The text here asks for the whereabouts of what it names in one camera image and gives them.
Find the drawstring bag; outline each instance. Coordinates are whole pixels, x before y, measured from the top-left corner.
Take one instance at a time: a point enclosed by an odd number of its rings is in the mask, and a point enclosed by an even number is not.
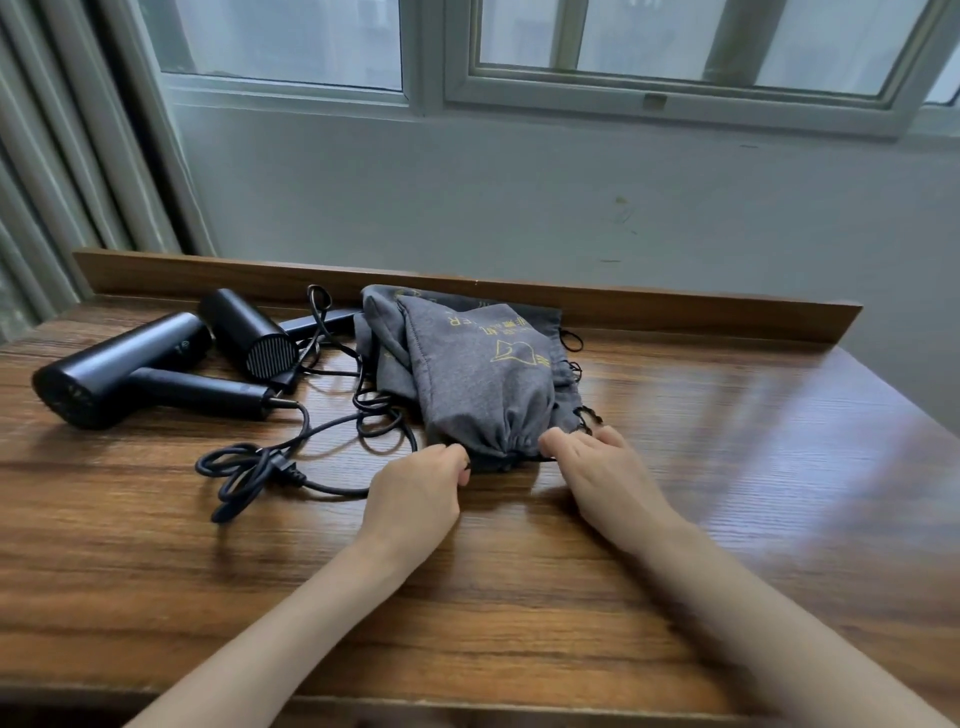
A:
[[[460,443],[477,471],[540,459],[548,427],[581,425],[559,309],[372,285],[354,323],[377,390],[417,401],[428,442]]]

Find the black hair dryer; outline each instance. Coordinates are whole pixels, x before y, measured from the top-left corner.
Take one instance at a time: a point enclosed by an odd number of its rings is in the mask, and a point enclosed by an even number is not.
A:
[[[116,425],[152,404],[265,418],[274,389],[184,371],[209,348],[210,332],[199,317],[172,313],[38,369],[34,391],[65,421],[84,429]]]

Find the power cord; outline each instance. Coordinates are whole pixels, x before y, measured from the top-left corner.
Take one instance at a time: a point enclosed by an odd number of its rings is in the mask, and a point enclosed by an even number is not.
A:
[[[337,425],[356,422],[357,436],[368,439],[385,435],[399,429],[410,450],[417,450],[417,438],[407,424],[403,411],[396,407],[396,401],[390,395],[380,395],[375,386],[365,386],[369,380],[367,362],[356,350],[337,341],[326,327],[326,312],[333,306],[333,298],[320,285],[307,286],[307,301],[310,312],[317,322],[317,331],[300,352],[297,362],[299,373],[313,376],[355,376],[356,387],[353,390],[353,406],[356,412],[339,417],[322,425],[310,426],[310,413],[306,407],[294,400],[271,398],[268,404],[274,409],[298,409],[303,417],[300,434],[277,445],[260,447],[254,443],[236,443],[227,448],[215,449],[203,455],[194,466],[197,473],[206,477],[223,477],[227,480],[220,486],[217,497],[222,503],[213,511],[210,519],[214,523],[226,523],[236,518],[253,500],[260,495],[269,483],[280,486],[306,488],[317,493],[340,497],[367,497],[369,488],[335,488],[321,485],[310,480],[297,468],[291,457],[297,449],[314,435]],[[317,363],[324,348],[333,348],[350,356],[356,362],[356,371],[328,371],[317,369]],[[313,353],[310,364],[304,364]],[[370,418],[387,418],[387,423],[369,427]]]

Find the light blue wall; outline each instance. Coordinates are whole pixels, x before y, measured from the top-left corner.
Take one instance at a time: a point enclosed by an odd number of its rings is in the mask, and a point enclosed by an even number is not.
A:
[[[844,346],[960,431],[956,147],[466,116],[176,116],[223,255],[857,300]]]

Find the gray curtain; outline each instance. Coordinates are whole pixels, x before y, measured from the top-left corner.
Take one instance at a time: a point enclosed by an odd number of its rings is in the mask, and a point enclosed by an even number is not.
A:
[[[216,255],[136,0],[0,0],[0,341],[88,294],[78,248]]]

